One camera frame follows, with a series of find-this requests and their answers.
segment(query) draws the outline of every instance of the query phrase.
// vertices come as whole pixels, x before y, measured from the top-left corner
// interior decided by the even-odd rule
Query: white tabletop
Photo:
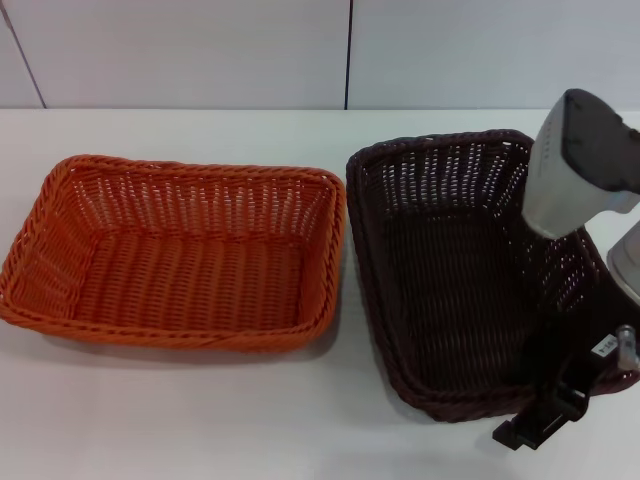
[[[0,111],[0,255],[61,159],[312,165],[344,179],[361,147],[514,128],[546,112]],[[640,127],[640,113],[623,114]],[[635,221],[601,214],[601,253]],[[347,229],[335,328],[287,355],[70,342],[0,322],[0,476],[7,480],[637,478],[640,386],[595,398],[537,452],[491,440],[504,418],[437,424],[388,386]]]

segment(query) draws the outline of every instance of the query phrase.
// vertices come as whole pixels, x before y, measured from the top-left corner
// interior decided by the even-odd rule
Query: orange wicker basket
[[[318,169],[72,157],[4,262],[0,317],[90,342],[292,350],[333,318],[344,210]]]

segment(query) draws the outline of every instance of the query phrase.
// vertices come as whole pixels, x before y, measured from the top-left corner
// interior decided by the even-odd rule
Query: basket rim
[[[365,290],[363,293],[365,294],[367,309],[375,308],[378,312],[375,315],[371,315],[371,312],[368,312],[367,316],[369,319],[371,319],[372,316],[375,316],[377,319],[377,321],[370,321],[370,324],[373,327],[376,342],[384,342],[387,347],[379,348],[387,370],[392,369],[399,374],[393,376],[392,383],[396,385],[400,384],[407,391],[411,391],[412,395],[422,397],[420,400],[415,398],[406,400],[407,403],[413,404],[417,408],[424,408],[424,405],[420,405],[421,403],[430,403],[432,405],[456,404],[458,406],[468,405],[477,407],[479,403],[497,401],[499,399],[521,402],[532,398],[533,389],[529,385],[504,385],[483,389],[436,390],[425,385],[414,374],[412,369],[409,368],[406,359],[400,354],[399,343],[392,322],[384,314],[384,300],[380,294],[380,279],[372,268],[373,261],[368,241],[369,232],[366,230],[363,222],[365,209],[361,202],[361,195],[366,188],[365,185],[363,185],[365,177],[364,170],[371,166],[371,164],[375,164],[378,161],[384,162],[385,160],[390,160],[408,151],[415,152],[434,147],[449,147],[495,141],[526,143],[529,147],[533,144],[533,139],[517,130],[487,130],[482,132],[399,137],[365,147],[355,153],[347,163],[347,205],[349,217],[352,223],[357,222],[358,228],[352,228],[354,232],[354,242],[356,244],[358,257],[364,257],[363,261],[358,261],[357,263],[358,268],[366,272],[365,275],[361,275]],[[579,248],[584,251],[585,255],[602,271],[607,271],[602,258],[595,248],[595,245],[593,245],[591,237],[584,228],[575,231],[570,236],[578,240]]]
[[[158,328],[142,327],[118,327],[103,325],[99,323],[82,322],[64,317],[53,317],[24,309],[11,300],[7,286],[15,281],[20,275],[19,263],[28,257],[31,252],[31,245],[41,234],[41,224],[47,218],[51,204],[55,204],[59,198],[60,187],[71,176],[76,168],[89,168],[108,172],[125,172],[136,170],[148,171],[150,175],[174,175],[176,177],[228,177],[246,178],[247,175],[260,178],[283,178],[294,179],[311,184],[329,187],[332,191],[328,215],[330,216],[330,226],[327,228],[326,241],[324,246],[325,265],[323,268],[324,278],[321,284],[324,288],[324,299],[319,309],[318,315],[295,327],[279,328],[273,330],[243,330],[231,331],[222,329],[211,330],[165,330]],[[258,166],[258,165],[220,165],[220,164],[185,164],[170,161],[145,161],[128,160],[122,157],[111,157],[106,155],[75,155],[58,163],[47,175],[40,194],[34,202],[33,208],[22,229],[16,235],[10,248],[9,254],[2,265],[0,273],[0,317],[7,322],[31,328],[41,333],[59,332],[60,327],[70,331],[90,331],[91,333],[103,333],[111,337],[129,337],[130,343],[136,345],[136,337],[157,339],[157,345],[168,346],[174,339],[184,340],[185,337],[197,337],[200,339],[211,339],[215,344],[224,343],[225,340],[238,337],[260,337],[296,336],[301,333],[312,334],[311,337],[320,335],[331,323],[335,302],[337,300],[337,290],[339,284],[339,268],[344,240],[346,190],[342,181],[332,172],[321,168],[299,167],[299,166]],[[28,241],[19,241],[24,238],[27,232],[31,232]],[[82,340],[82,334],[69,335]]]

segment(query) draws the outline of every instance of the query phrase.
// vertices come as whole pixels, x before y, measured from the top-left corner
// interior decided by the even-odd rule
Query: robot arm
[[[525,221],[539,235],[557,239],[600,212],[628,213],[639,201],[640,133],[594,95],[568,90],[549,113],[531,151]],[[607,306],[615,322],[640,305],[640,222],[609,251],[607,263],[615,284],[607,282],[602,288],[624,292],[619,304]],[[597,305],[601,300],[596,296],[591,301]],[[596,310],[594,315],[602,314]],[[616,361],[621,370],[640,370],[634,328],[620,325],[614,336],[610,326],[605,327],[603,338],[598,320],[579,332],[574,329],[582,327],[565,321],[556,324],[557,330],[545,331],[542,341],[534,339],[535,369],[538,376],[552,380],[553,389],[538,392],[535,401],[498,427],[495,440],[513,450],[521,445],[536,449],[565,423],[582,418],[591,389]],[[549,365],[559,368],[560,375],[547,369]]]
[[[640,201],[640,132],[598,97],[568,90],[553,107],[531,151],[522,214],[531,229],[560,238],[600,212],[629,213]],[[607,264],[640,305],[640,223],[614,245]],[[635,331],[618,329],[618,365],[640,370]]]

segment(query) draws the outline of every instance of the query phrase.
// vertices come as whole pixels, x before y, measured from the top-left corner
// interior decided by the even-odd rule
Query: wall seam
[[[24,54],[24,50],[22,49],[22,45],[20,44],[20,40],[18,40],[18,35],[16,34],[15,29],[13,28],[13,24],[11,23],[11,19],[9,18],[9,12],[7,12],[6,7],[2,0],[0,0],[0,12],[2,12],[2,17],[4,18],[4,23],[7,24],[7,28],[11,32],[13,36],[13,41],[18,47],[18,51],[20,52],[20,56],[22,57],[22,61],[24,62],[24,66],[27,69],[27,73],[29,74],[29,78],[31,79],[31,83],[33,84],[33,88],[36,90],[36,94],[40,99],[40,103],[42,104],[42,108],[47,108],[47,104],[44,102],[44,98],[42,97],[42,93],[40,92],[40,87],[38,87],[38,82],[36,82],[36,77],[33,76],[33,71],[31,70],[31,66],[27,61],[27,57]]]

